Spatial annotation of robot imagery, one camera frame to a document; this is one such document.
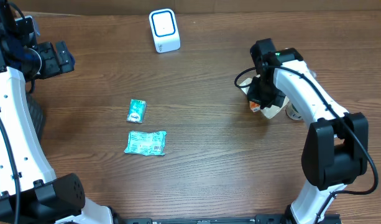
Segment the beige snack pouch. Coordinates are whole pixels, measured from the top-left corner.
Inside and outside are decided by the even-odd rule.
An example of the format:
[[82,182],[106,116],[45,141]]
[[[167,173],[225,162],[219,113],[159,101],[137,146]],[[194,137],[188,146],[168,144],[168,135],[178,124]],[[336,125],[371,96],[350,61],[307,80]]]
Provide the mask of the beige snack pouch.
[[[255,70],[255,67],[254,68],[248,68],[247,70],[244,70],[243,72],[241,72],[235,79],[235,83],[237,82],[236,80],[238,80],[239,77],[241,77],[243,74],[247,73],[247,72],[250,72],[250,71],[253,71]],[[316,78],[317,74],[312,71],[312,70],[309,70],[309,72],[311,73],[311,75],[313,76],[313,78]],[[239,86],[246,86],[246,87],[242,87],[240,88],[245,94],[248,94],[249,92],[249,88],[250,88],[250,84],[252,82],[252,79],[251,78],[246,78]],[[273,118],[274,116],[276,116],[282,109],[286,109],[287,107],[287,104],[290,102],[290,100],[288,99],[288,97],[286,96],[285,99],[284,99],[284,102],[283,102],[283,105],[281,107],[278,107],[278,106],[275,106],[275,105],[272,105],[270,108],[266,107],[264,109],[260,109],[260,111],[262,112],[262,114],[268,118],[268,119],[271,119]]]

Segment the small orange box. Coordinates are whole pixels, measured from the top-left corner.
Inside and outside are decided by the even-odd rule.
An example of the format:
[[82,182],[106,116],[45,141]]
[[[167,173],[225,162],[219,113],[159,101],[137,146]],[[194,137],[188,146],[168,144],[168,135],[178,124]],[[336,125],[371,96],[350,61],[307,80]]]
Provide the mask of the small orange box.
[[260,111],[260,105],[258,103],[250,101],[249,106],[250,106],[251,111],[254,113]]

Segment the teal snack packet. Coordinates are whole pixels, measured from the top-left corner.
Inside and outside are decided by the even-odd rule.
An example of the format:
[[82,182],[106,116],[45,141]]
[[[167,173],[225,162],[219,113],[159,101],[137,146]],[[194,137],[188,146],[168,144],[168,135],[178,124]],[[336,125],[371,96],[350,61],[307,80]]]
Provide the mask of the teal snack packet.
[[154,133],[131,131],[128,134],[127,147],[124,152],[143,156],[164,156],[166,135],[165,131]]

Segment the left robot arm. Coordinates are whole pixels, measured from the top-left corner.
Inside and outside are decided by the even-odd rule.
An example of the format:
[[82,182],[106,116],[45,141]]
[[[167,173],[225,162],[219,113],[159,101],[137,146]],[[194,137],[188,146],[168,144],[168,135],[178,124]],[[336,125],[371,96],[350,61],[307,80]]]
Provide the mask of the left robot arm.
[[40,146],[45,118],[27,83],[72,72],[64,42],[38,43],[30,16],[0,1],[0,222],[119,223],[85,195],[76,174],[57,177]]

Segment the green lid jar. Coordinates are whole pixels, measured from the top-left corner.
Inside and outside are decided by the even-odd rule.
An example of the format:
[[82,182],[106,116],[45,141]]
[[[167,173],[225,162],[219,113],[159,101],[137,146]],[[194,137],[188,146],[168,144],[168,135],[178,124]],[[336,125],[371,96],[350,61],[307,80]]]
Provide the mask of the green lid jar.
[[301,114],[296,110],[296,108],[294,107],[294,105],[289,102],[287,104],[287,107],[286,107],[286,114],[289,118],[293,119],[293,120],[302,120],[302,116]]

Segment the small teal box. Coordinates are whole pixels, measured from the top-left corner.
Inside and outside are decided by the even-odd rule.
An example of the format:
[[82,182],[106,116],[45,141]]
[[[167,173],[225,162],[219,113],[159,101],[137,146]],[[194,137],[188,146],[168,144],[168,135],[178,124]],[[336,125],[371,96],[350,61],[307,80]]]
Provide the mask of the small teal box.
[[143,123],[146,108],[146,101],[131,99],[127,121],[132,123]]

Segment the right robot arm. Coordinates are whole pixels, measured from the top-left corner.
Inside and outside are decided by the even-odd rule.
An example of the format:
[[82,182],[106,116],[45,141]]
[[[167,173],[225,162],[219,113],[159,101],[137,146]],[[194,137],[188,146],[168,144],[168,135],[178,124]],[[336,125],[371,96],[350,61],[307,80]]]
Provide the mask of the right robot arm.
[[308,127],[301,156],[306,182],[280,221],[334,223],[324,216],[327,208],[367,170],[368,121],[336,103],[296,49],[277,50],[271,39],[263,39],[250,48],[250,55],[258,75],[251,81],[248,100],[267,109],[289,99]]

